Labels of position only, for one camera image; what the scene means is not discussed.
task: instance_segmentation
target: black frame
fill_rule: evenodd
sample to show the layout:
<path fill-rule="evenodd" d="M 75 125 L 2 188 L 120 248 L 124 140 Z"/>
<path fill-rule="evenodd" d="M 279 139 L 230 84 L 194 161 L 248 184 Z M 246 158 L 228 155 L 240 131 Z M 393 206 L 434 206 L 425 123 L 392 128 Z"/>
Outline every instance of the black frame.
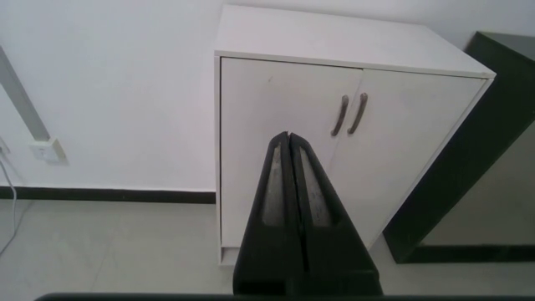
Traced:
<path fill-rule="evenodd" d="M 535 246 L 425 246 L 424 237 L 535 120 L 535 38 L 476 33 L 466 52 L 497 73 L 384 231 L 397 263 L 535 261 Z"/>

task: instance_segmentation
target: cabinet handle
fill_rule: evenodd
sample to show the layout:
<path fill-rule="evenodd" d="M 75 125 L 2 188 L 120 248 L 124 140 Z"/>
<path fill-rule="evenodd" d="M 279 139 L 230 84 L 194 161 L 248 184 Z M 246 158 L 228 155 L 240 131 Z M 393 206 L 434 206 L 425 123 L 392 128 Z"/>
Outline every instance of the cabinet handle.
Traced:
<path fill-rule="evenodd" d="M 336 123 L 336 126 L 334 127 L 334 130 L 331 130 L 331 136 L 335 137 L 338 132 L 340 131 L 340 128 L 342 127 L 342 124 L 344 123 L 345 118 L 345 112 L 348 110 L 349 105 L 349 97 L 348 95 L 342 96 L 342 108 L 340 109 L 340 115 L 338 116 L 338 122 Z"/>
<path fill-rule="evenodd" d="M 357 126 L 359 126 L 362 115 L 364 114 L 364 110 L 366 109 L 366 104 L 368 104 L 368 95 L 363 93 L 360 95 L 359 113 L 357 113 L 357 117 L 354 118 L 353 125 L 348 128 L 348 134 L 351 135 L 357 130 Z"/>

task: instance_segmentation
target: floor tile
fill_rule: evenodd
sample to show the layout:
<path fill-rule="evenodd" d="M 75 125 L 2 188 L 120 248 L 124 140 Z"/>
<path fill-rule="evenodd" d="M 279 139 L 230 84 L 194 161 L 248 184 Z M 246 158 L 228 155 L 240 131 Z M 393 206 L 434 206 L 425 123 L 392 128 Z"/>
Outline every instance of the floor tile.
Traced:
<path fill-rule="evenodd" d="M 98 202 L 30 205 L 18 235 L 0 257 L 2 299 L 89 291 L 113 237 L 113 211 Z"/>
<path fill-rule="evenodd" d="M 535 295 L 535 263 L 396 264 L 383 237 L 370 255 L 388 295 Z"/>
<path fill-rule="evenodd" d="M 95 292 L 231 293 L 213 205 L 136 204 L 120 219 Z"/>

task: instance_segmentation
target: electrical outlet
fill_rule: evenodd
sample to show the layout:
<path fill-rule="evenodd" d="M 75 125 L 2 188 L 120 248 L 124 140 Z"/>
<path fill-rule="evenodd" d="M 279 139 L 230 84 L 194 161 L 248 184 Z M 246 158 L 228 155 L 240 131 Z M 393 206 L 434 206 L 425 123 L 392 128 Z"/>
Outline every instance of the electrical outlet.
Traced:
<path fill-rule="evenodd" d="M 30 145 L 30 149 L 37 160 L 60 162 L 65 157 L 64 150 L 55 138 L 45 142 L 35 141 Z"/>
<path fill-rule="evenodd" d="M 2 137 L 0 137 L 0 149 L 2 149 L 2 153 L 9 154 L 9 148 L 6 142 L 2 140 Z"/>

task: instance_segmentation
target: cable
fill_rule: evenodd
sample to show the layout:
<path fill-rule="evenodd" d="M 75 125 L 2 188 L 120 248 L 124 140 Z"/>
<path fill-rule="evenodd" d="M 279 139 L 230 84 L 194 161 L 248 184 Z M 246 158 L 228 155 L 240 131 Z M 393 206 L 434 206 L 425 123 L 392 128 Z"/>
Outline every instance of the cable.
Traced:
<path fill-rule="evenodd" d="M 17 225 L 17 219 L 15 218 L 15 210 L 17 205 L 17 190 L 13 186 L 13 183 L 11 182 L 11 179 L 9 179 L 8 172 L 6 171 L 6 167 L 3 165 L 2 162 L 2 148 L 0 148 L 0 167 L 2 167 L 3 174 L 6 176 L 6 180 L 8 180 L 8 184 L 11 187 L 11 190 L 13 191 L 13 204 L 11 205 L 12 211 L 13 211 L 13 233 L 11 234 L 11 238 L 9 238 L 8 243 L 6 243 L 5 246 L 3 246 L 2 250 L 0 250 L 0 256 L 2 256 L 3 252 L 8 248 L 11 241 L 15 238 L 15 234 L 17 234 L 18 225 Z"/>

